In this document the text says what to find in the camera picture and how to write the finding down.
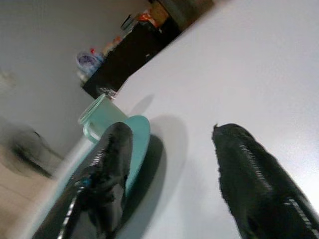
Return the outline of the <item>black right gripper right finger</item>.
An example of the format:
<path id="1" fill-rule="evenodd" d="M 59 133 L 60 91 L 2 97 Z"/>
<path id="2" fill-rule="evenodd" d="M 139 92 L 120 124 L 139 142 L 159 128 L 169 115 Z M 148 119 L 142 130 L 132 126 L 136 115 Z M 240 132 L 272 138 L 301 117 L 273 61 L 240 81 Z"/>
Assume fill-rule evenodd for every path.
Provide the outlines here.
<path id="1" fill-rule="evenodd" d="M 215 125 L 220 191 L 243 239 L 316 239 L 319 216 L 288 173 L 245 128 Z"/>

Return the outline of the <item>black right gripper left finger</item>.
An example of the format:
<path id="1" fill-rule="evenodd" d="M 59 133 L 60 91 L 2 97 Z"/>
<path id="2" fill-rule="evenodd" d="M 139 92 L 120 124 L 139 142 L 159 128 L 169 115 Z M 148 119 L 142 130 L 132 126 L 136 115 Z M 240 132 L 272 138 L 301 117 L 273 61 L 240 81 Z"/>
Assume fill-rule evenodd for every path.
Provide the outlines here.
<path id="1" fill-rule="evenodd" d="M 34 239 L 112 239 L 122 220 L 133 133 L 112 124 L 75 171 Z"/>

